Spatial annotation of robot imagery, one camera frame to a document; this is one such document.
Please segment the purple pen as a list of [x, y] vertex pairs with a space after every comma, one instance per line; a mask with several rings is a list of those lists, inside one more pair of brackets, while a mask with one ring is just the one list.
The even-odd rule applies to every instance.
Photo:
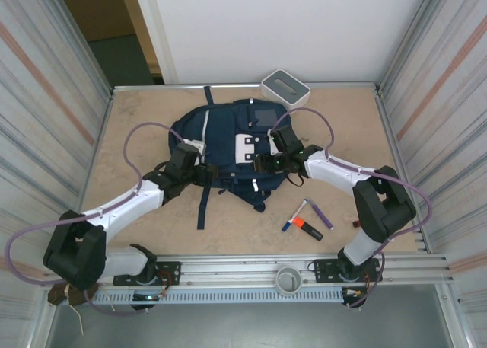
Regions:
[[313, 211], [317, 214], [317, 216], [321, 219], [321, 221], [325, 224], [325, 226], [329, 229], [329, 230], [333, 230], [334, 229], [334, 226], [333, 224], [331, 223], [331, 221], [324, 215], [324, 213], [320, 210], [320, 208], [318, 207], [318, 205], [311, 199], [311, 198], [308, 198], [307, 201], [309, 202], [309, 204], [311, 205], [311, 208], [313, 209]]

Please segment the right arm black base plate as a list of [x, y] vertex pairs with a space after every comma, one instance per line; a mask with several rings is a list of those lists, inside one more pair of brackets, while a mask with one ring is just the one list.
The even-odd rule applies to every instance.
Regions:
[[366, 260], [360, 266], [336, 258], [314, 260], [311, 265], [317, 283], [365, 283], [383, 279], [380, 263], [375, 258]]

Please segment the white marker with blue cap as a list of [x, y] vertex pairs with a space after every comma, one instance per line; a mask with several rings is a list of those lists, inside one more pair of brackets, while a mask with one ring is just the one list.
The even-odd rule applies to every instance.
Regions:
[[282, 231], [283, 232], [286, 232], [289, 227], [291, 226], [291, 224], [293, 223], [294, 219], [298, 216], [298, 214], [300, 213], [300, 211], [306, 206], [307, 204], [307, 200], [304, 199], [302, 201], [302, 203], [300, 204], [300, 206], [298, 207], [298, 209], [291, 215], [290, 219], [284, 224], [284, 226], [282, 227]]

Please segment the brown cloth bundle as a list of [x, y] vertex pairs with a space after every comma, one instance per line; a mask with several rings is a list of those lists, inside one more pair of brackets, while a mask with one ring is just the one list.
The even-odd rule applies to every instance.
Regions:
[[99, 287], [100, 285], [95, 283], [87, 290], [81, 291], [68, 283], [56, 284], [49, 290], [47, 301], [50, 305], [55, 306], [58, 306], [63, 302], [68, 302], [71, 306], [83, 305], [87, 302], [87, 298], [84, 294], [87, 293], [88, 298], [92, 299]]

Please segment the black highlighter with orange cap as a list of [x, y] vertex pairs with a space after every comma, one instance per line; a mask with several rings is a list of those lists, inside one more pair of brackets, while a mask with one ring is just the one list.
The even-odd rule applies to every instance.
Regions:
[[321, 241], [323, 239], [322, 233], [320, 233], [318, 230], [316, 230], [309, 223], [305, 222], [299, 216], [294, 217], [292, 223], [295, 224], [300, 230], [306, 232], [309, 236], [311, 236], [315, 240]]

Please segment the white tissue box grey top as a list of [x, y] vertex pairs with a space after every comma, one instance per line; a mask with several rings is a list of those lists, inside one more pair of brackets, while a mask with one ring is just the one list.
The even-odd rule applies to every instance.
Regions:
[[276, 69], [260, 82], [262, 95], [282, 104], [287, 110], [304, 107], [309, 101], [310, 88], [283, 69]]

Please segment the navy blue student backpack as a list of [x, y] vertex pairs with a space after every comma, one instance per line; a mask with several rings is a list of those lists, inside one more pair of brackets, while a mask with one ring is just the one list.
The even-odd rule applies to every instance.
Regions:
[[264, 212], [265, 201], [286, 179], [286, 173], [259, 173], [253, 161], [270, 153], [268, 131], [286, 113], [282, 104], [256, 98], [216, 104], [211, 89], [204, 87], [207, 104], [197, 107], [173, 123], [171, 129], [183, 139], [205, 145], [202, 162], [214, 165], [214, 180], [204, 180], [198, 211], [198, 230], [205, 227], [210, 189], [229, 192]]

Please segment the brown wooden door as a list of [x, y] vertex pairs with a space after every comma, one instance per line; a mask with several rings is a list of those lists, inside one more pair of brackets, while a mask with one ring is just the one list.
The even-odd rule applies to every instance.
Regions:
[[64, 0], [86, 41], [135, 34], [124, 0]]

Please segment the wide aluminium mounting rail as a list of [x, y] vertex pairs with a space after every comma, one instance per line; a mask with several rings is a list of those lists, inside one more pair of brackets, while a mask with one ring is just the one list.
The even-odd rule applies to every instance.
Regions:
[[[179, 285], [183, 286], [267, 286], [275, 282], [276, 273], [285, 266], [295, 267], [303, 279], [316, 285], [311, 263], [318, 259], [337, 259], [334, 254], [155, 256], [157, 262], [182, 263]], [[439, 284], [453, 281], [446, 258], [441, 255], [403, 253], [388, 254], [384, 257], [377, 255], [372, 258], [379, 261], [380, 274], [383, 277], [381, 282], [387, 284]], [[60, 276], [57, 281], [67, 283]], [[98, 282], [103, 281], [113, 284], [113, 277], [106, 277]], [[323, 284], [352, 286], [364, 283]]]

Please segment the thin aluminium table edge rail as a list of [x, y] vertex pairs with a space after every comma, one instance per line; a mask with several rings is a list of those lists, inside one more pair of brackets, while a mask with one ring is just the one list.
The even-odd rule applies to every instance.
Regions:
[[[127, 85], [127, 86], [115, 86], [113, 93], [122, 91], [153, 91], [153, 90], [183, 90], [183, 89], [200, 89], [209, 86], [213, 88], [257, 88], [260, 89], [260, 83], [240, 83], [240, 84], [191, 84], [191, 85]], [[376, 90], [377, 85], [369, 81], [331, 81], [331, 82], [310, 82], [306, 83], [310, 89], [315, 88], [369, 88]]]

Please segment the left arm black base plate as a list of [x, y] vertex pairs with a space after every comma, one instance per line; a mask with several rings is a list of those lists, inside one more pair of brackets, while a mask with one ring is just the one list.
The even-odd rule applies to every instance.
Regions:
[[178, 286], [182, 263], [178, 261], [156, 262], [154, 267], [137, 276], [113, 277], [114, 286]]

